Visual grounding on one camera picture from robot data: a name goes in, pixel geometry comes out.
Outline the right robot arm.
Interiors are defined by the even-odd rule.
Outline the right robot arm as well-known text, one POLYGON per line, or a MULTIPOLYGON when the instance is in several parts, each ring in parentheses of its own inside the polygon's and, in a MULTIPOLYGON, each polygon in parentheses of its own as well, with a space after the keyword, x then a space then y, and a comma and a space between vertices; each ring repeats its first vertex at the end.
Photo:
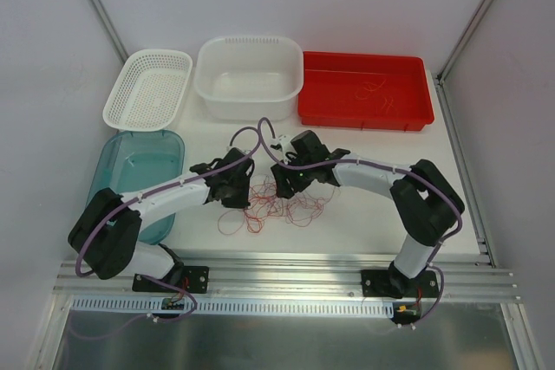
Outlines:
POLYGON ((271 168, 280 198, 292 198, 317 181, 393 201, 407 235, 390 265, 369 279, 370 289, 378 295, 400 299, 417 290, 447 231, 460 224, 462 199, 427 159, 392 166, 347 149, 330 151, 311 130, 274 139, 269 147, 282 154, 271 168))

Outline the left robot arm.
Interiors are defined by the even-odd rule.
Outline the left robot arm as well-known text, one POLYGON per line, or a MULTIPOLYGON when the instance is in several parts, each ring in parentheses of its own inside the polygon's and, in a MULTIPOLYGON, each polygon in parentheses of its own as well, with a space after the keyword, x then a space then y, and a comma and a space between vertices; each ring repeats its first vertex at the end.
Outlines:
POLYGON ((143 190, 98 191, 69 233, 69 245, 77 253, 75 274, 108 280, 125 272, 164 291, 177 289, 185 264, 162 243, 142 243, 141 233, 163 218, 213 202, 245 208, 253 167, 251 155, 233 147, 222 158, 143 190))

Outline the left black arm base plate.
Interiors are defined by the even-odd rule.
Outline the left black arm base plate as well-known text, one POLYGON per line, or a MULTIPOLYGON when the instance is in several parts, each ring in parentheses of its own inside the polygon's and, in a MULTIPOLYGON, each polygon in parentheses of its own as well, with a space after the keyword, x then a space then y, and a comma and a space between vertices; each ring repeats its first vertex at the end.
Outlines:
POLYGON ((174 266, 160 281, 175 287, 170 289, 145 277, 134 276, 132 291, 137 293, 170 293, 184 289, 191 294, 205 294, 209 283, 210 269, 207 266, 174 266))

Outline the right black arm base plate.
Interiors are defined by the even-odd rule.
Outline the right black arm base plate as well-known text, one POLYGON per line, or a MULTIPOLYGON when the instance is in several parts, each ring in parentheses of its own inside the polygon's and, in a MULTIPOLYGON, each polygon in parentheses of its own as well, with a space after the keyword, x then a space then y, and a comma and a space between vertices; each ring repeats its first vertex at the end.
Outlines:
POLYGON ((364 297, 436 298, 439 283, 432 270, 424 270, 417 277, 407 279, 403 274, 391 276, 388 269, 363 269, 361 271, 364 297))

